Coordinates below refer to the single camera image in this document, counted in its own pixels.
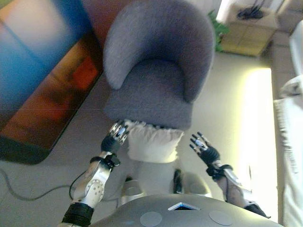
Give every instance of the black wrist strap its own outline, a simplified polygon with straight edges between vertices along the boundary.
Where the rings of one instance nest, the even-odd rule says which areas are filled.
[[[219,168],[215,168],[213,165],[209,165],[206,172],[209,176],[211,176],[214,180],[219,180],[221,177],[225,176],[224,169],[231,169],[231,165],[223,165]]]

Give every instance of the gray armchair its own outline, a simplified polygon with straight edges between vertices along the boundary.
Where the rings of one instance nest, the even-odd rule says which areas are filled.
[[[213,58],[213,27],[193,5],[133,2],[107,34],[104,72],[114,90],[104,111],[111,119],[186,130]]]

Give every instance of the robot forearm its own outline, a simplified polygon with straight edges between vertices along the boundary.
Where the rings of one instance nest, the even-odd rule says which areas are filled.
[[[101,143],[101,154],[90,160],[84,178],[76,187],[71,205],[58,227],[87,227],[95,206],[102,200],[105,183],[115,166],[120,165],[116,152],[128,131],[123,123],[115,123]]]
[[[257,205],[252,192],[243,188],[240,180],[232,171],[232,167],[222,165],[219,152],[210,145],[209,141],[200,132],[198,132],[198,135],[201,139],[193,135],[193,139],[190,140],[194,146],[191,144],[190,147],[208,166],[206,171],[222,189],[225,201],[267,217]]]

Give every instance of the white pillow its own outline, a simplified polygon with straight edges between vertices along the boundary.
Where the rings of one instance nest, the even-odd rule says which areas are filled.
[[[183,136],[178,129],[161,129],[145,122],[125,121],[128,125],[128,156],[130,159],[169,163],[177,158],[176,147]]]

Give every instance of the armchair cushion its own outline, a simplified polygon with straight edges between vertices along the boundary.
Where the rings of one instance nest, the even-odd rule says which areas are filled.
[[[192,104],[184,100],[180,67],[165,60],[146,60],[113,90],[104,109],[111,119],[131,119],[186,130],[191,125]]]

